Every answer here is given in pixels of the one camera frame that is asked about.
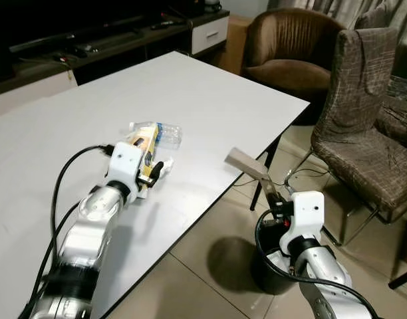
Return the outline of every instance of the white table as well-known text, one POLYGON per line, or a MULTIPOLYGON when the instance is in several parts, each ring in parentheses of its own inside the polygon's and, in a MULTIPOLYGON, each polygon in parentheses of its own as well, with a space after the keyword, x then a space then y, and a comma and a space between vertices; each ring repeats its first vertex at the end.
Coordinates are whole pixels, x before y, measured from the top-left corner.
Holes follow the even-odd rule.
MULTIPOLYGON (((94 295, 93 318, 120 300, 239 176, 233 146, 257 157, 307 102, 170 53, 0 116, 0 318, 16 318, 49 241, 55 179, 92 144, 114 143, 128 123, 178 124, 174 168, 120 218, 94 295)), ((161 159, 168 151, 158 150, 161 159)), ((60 216, 102 181, 107 159, 89 153, 62 182, 60 216)))

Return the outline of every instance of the television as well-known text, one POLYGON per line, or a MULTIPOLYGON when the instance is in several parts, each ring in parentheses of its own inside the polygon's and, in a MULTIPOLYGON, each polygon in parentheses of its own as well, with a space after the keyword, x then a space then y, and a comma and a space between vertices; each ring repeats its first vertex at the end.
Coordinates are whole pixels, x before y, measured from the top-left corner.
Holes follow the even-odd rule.
POLYGON ((12 53, 160 17, 164 0, 0 0, 0 39, 12 53))

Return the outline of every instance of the drawer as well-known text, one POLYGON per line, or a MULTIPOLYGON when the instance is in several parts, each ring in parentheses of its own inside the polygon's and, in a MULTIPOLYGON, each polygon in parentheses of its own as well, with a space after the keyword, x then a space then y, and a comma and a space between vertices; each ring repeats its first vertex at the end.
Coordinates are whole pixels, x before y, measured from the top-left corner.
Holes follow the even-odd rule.
POLYGON ((192 54, 199 53, 227 39, 229 17, 224 17, 193 28, 192 54))

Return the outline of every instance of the plastic water bottle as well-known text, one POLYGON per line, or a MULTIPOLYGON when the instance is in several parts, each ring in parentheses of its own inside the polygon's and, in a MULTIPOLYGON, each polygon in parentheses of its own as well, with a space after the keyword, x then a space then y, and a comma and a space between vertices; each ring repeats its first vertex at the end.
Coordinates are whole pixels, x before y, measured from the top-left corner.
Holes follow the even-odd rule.
MULTIPOLYGON (((130 132, 134 132, 138 128, 151 126, 155 122, 141 122, 141 123, 130 123, 130 132)), ((177 125, 165 124, 156 122, 158 125, 158 136, 156 136, 156 144, 163 148, 179 148, 183 132, 182 128, 177 125)))

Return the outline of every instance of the tiled floor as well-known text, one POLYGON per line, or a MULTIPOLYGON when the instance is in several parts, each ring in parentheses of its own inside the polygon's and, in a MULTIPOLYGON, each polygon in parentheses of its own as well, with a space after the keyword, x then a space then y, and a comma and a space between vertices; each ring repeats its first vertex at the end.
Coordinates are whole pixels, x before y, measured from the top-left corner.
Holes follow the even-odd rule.
MULTIPOLYGON (((306 152, 310 133, 309 128, 294 127, 285 133, 270 169, 273 181, 282 182, 300 160, 297 156, 306 152)), ((312 159, 303 167, 323 171, 324 165, 312 159)), ((302 171, 291 180, 291 185, 299 191, 325 193, 326 225, 338 233, 342 210, 358 203, 328 174, 311 175, 318 174, 302 171)), ((237 183, 249 180, 243 176, 237 183)), ((273 297, 261 292, 249 274, 254 227, 267 208, 261 196, 256 210, 249 210, 254 189, 255 182, 230 189, 110 318, 314 318, 298 285, 273 297)), ((288 195, 283 188, 279 190, 288 195)), ((358 208, 350 218, 349 228, 366 214, 358 208)), ((407 285, 395 291, 387 287, 402 227, 402 223, 387 227, 373 220, 346 249, 333 248, 351 274, 353 286, 383 318, 407 318, 407 285)), ((407 269, 407 265, 400 266, 400 272, 407 269)))

